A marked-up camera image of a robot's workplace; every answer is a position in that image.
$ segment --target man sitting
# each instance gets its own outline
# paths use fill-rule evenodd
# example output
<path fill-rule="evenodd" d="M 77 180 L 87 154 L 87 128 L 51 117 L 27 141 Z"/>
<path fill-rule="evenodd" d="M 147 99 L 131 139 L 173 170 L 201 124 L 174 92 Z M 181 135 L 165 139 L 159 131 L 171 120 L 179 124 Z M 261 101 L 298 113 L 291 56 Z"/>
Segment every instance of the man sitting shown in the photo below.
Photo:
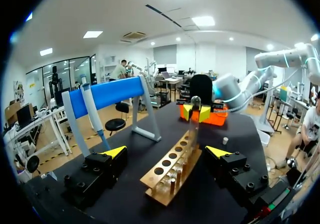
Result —
<path fill-rule="evenodd" d="M 297 148 L 300 148 L 307 154 L 310 153 L 310 151 L 318 144 L 319 127 L 320 127 L 320 91 L 317 94 L 316 106 L 310 107 L 310 109 L 306 112 L 302 126 L 298 128 L 295 137 L 292 139 L 290 143 L 285 160 L 281 161 L 280 163 L 277 163 L 276 168 L 277 169 L 284 168 L 287 165 L 288 159 L 291 157 L 294 150 Z M 320 148 L 316 150 L 305 172 L 308 172 L 310 167 L 312 167 L 312 165 L 316 161 L 320 152 L 319 149 Z"/>

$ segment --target test tube rack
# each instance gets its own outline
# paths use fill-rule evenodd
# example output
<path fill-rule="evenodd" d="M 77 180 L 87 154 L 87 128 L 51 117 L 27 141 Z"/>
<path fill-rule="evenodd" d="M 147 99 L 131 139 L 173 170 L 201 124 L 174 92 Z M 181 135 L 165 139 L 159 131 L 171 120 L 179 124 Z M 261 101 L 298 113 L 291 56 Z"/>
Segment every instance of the test tube rack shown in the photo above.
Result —
<path fill-rule="evenodd" d="M 195 167 L 202 151 L 197 144 L 188 144 L 189 131 L 140 181 L 147 187 L 146 194 L 167 206 L 178 193 Z"/>

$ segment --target wooden test tube rack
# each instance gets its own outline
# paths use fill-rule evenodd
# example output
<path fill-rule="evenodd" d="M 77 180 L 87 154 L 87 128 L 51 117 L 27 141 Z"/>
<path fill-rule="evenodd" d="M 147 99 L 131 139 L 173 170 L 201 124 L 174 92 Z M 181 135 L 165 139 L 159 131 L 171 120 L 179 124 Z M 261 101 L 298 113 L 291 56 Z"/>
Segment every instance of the wooden test tube rack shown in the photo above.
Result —
<path fill-rule="evenodd" d="M 188 134 L 187 131 L 171 150 L 140 179 L 142 183 L 149 187 L 145 193 L 165 206 L 172 201 L 185 183 L 202 153 L 199 145 L 196 145 L 195 149 L 191 151 L 188 145 Z M 179 174 L 180 176 L 176 175 L 175 183 L 171 185 L 172 180 L 170 179 L 166 191 L 157 190 L 157 185 L 164 182 L 164 177 L 181 158 L 183 158 L 184 164 L 181 163 L 181 174 Z"/>

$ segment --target white t-shirt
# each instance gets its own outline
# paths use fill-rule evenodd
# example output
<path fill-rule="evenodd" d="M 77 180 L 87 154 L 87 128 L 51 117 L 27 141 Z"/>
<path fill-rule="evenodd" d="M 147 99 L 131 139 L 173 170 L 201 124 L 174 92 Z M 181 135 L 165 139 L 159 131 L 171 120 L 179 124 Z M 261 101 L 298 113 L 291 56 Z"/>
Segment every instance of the white t-shirt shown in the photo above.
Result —
<path fill-rule="evenodd" d="M 317 125 L 320 127 L 320 115 L 317 115 L 316 107 L 310 107 L 310 109 L 306 112 L 303 124 L 306 127 L 306 135 L 311 137 L 313 141 L 316 141 L 319 136 L 319 129 L 315 127 Z"/>
<path fill-rule="evenodd" d="M 123 65 L 118 64 L 118 65 L 116 65 L 113 72 L 111 73 L 110 79 L 118 80 L 120 78 L 121 74 L 125 75 L 126 73 L 127 73 L 126 68 Z"/>

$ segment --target air conditioning vent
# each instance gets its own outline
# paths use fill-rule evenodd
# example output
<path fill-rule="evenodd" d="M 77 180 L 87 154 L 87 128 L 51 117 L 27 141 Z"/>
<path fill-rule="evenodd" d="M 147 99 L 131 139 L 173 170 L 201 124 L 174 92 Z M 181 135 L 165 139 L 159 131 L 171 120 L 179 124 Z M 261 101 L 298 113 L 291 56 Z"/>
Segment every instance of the air conditioning vent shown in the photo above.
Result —
<path fill-rule="evenodd" d="M 129 40 L 120 40 L 121 43 L 132 43 L 131 41 Z"/>
<path fill-rule="evenodd" d="M 146 37 L 146 34 L 143 33 L 143 32 L 139 32 L 139 31 L 130 32 L 130 33 L 125 34 L 123 36 L 123 38 L 125 38 L 125 39 L 141 39 L 141 38 L 144 38 L 144 37 Z"/>

